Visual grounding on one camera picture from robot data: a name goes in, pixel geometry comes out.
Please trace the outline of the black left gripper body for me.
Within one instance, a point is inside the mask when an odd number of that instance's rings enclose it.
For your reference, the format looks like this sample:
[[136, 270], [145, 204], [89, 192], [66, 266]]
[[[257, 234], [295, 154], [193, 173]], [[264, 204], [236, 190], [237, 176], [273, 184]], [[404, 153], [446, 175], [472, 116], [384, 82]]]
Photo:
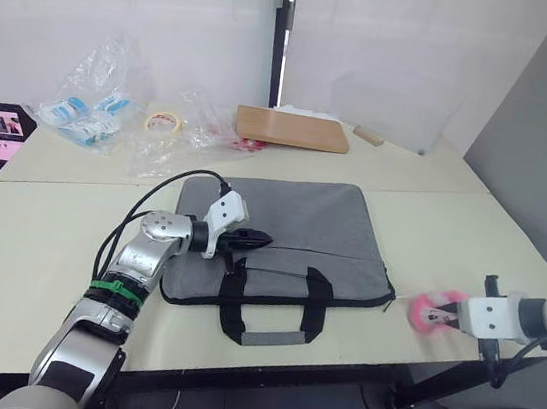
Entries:
[[237, 229], [223, 233], [217, 240], [216, 255], [223, 259], [226, 273], [234, 271], [233, 252], [244, 247], [249, 238], [248, 229]]

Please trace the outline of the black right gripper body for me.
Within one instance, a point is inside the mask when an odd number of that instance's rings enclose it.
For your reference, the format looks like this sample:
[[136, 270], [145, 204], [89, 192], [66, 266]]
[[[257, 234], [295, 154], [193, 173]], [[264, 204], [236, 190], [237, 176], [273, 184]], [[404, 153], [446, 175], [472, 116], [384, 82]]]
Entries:
[[458, 312], [459, 329], [476, 338], [480, 358], [486, 365], [496, 366], [500, 361], [498, 337], [501, 334], [502, 315], [506, 302], [501, 299], [498, 276], [488, 275], [484, 279], [484, 297], [470, 297], [461, 301]]

